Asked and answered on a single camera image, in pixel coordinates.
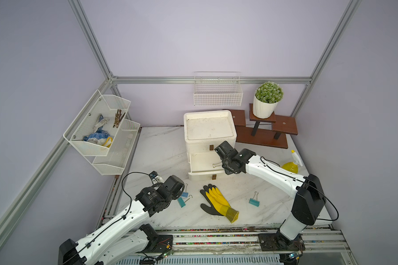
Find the blue binder clip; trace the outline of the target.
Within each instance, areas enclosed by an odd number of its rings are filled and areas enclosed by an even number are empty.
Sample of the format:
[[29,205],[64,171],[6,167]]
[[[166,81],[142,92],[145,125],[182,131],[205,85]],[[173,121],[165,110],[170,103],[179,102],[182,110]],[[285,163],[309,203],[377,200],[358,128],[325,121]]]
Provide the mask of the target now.
[[221,167],[222,166],[222,162],[218,162],[218,163],[213,163],[212,167],[213,168],[217,168],[217,167]]
[[187,192],[187,188],[188,188],[188,184],[185,183],[183,192],[182,192],[182,194],[181,194],[181,197],[182,197],[182,198],[187,198],[187,197],[189,196],[189,193]]

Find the white plastic drawer cabinet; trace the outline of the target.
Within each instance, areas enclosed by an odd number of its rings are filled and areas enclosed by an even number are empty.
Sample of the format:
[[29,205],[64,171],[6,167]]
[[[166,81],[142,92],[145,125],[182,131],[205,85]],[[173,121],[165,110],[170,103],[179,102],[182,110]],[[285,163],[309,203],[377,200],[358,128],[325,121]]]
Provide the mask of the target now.
[[233,147],[237,139],[232,114],[229,110],[193,112],[184,114],[184,135],[191,181],[209,181],[227,178],[224,169],[213,168],[221,162],[215,148],[224,141]]

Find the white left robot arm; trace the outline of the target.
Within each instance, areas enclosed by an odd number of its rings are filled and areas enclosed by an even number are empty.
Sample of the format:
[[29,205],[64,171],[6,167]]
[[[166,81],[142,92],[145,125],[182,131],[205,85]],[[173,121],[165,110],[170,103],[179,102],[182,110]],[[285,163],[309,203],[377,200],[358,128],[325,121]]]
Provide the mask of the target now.
[[59,265],[111,265],[143,251],[159,251],[158,233],[145,221],[181,197],[184,182],[175,175],[143,188],[111,221],[84,238],[68,239],[59,247]]

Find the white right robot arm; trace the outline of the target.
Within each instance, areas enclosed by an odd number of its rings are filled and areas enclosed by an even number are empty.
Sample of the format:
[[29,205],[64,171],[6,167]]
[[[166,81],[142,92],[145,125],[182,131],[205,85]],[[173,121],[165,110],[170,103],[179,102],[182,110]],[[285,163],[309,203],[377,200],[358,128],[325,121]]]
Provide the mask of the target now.
[[215,149],[226,174],[247,173],[284,191],[294,199],[290,215],[279,227],[276,236],[288,243],[295,241],[307,226],[315,224],[326,204],[321,182],[313,174],[303,176],[271,165],[264,157],[243,149],[238,152],[227,141]]

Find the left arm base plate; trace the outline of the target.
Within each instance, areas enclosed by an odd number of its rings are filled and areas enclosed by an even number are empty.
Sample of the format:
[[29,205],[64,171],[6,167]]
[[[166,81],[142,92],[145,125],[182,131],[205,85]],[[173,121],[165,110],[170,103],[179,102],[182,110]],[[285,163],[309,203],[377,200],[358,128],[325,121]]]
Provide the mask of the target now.
[[173,239],[174,237],[172,235],[158,235],[155,237],[147,236],[146,240],[148,241],[148,244],[145,249],[140,252],[161,254],[169,249],[168,246],[172,247]]

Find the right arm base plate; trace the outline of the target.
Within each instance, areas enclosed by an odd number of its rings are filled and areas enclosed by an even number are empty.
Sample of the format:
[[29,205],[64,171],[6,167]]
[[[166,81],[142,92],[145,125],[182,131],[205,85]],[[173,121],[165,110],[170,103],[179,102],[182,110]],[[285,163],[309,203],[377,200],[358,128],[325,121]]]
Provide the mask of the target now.
[[305,245],[301,234],[293,240],[288,239],[277,231],[275,234],[264,233],[258,235],[262,251],[304,251]]

